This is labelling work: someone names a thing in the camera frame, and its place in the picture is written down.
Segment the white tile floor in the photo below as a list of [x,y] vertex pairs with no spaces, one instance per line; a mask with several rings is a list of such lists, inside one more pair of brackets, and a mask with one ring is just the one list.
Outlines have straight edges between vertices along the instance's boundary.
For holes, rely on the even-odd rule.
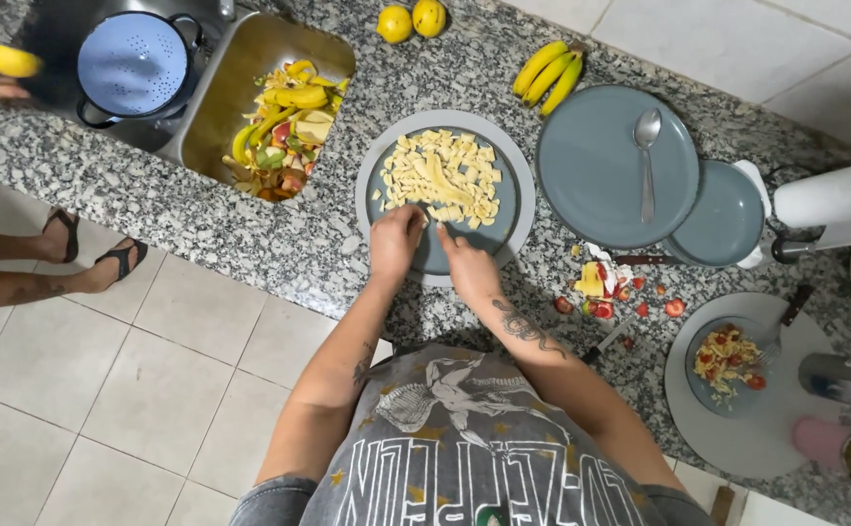
[[[0,186],[0,233],[38,232],[48,210]],[[0,269],[77,271],[121,239],[79,232],[73,264]],[[225,524],[334,326],[157,249],[104,294],[0,308],[0,526]],[[723,480],[666,460],[710,510]],[[826,524],[735,490],[729,526]]]

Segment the angel graphic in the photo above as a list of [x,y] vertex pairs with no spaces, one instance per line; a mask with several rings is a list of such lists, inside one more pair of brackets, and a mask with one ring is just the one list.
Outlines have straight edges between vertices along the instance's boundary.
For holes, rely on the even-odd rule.
[[[468,412],[497,416],[507,412],[529,413],[558,427],[565,436],[566,444],[571,437],[565,428],[551,420],[545,413],[532,407],[513,403],[508,395],[527,392],[536,397],[536,391],[522,376],[516,378],[470,378],[478,368],[484,355],[477,359],[436,358],[425,368],[424,384],[408,384],[380,397],[376,412],[402,432],[417,432],[428,420],[432,406],[440,403],[448,411],[452,424],[469,443],[491,450],[487,442],[475,432],[467,429]],[[440,366],[466,366],[446,374]]]

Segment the knife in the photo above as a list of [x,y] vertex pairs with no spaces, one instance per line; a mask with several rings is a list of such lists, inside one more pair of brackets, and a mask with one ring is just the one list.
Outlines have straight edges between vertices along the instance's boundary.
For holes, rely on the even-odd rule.
[[617,329],[613,329],[610,334],[607,334],[606,338],[603,341],[597,343],[596,346],[588,349],[588,352],[584,353],[584,356],[582,356],[582,361],[588,365],[594,363],[595,360],[600,357],[601,353],[604,352],[604,349],[606,349],[608,345],[613,343],[613,341],[616,340],[618,336],[623,334],[626,328],[630,327],[630,324],[633,323],[633,320],[636,319],[636,317],[637,315],[630,315],[630,317],[626,318],[623,323],[617,326]]
[[688,265],[672,256],[618,256],[613,260],[618,265]]

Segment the forearm tattoo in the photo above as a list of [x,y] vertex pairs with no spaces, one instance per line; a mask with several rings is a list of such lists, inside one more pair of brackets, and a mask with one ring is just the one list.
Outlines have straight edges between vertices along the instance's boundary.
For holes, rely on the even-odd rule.
[[65,294],[65,287],[60,284],[53,284],[49,281],[48,276],[34,274],[33,286],[19,287],[13,291],[10,296],[11,305],[22,305],[22,303],[32,303],[33,301],[48,300]]
[[523,316],[523,313],[516,310],[513,305],[506,305],[500,300],[493,300],[492,304],[503,312],[503,317],[500,321],[503,322],[503,330],[511,336],[516,336],[523,341],[538,341],[539,349],[543,351],[555,351],[562,355],[562,359],[568,359],[565,351],[558,344],[547,345],[548,336],[539,329],[529,318]]
[[363,355],[357,365],[354,366],[354,385],[359,386],[366,380],[367,372],[370,371],[370,363],[373,361],[373,352],[376,350],[370,343],[363,342],[363,350],[366,354]]

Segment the gray t-shirt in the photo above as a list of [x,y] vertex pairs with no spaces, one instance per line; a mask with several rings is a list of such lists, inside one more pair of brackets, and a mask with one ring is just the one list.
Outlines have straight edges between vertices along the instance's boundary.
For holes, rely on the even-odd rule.
[[370,371],[320,484],[281,476],[231,526],[712,526],[685,493],[640,486],[501,357],[429,345]]

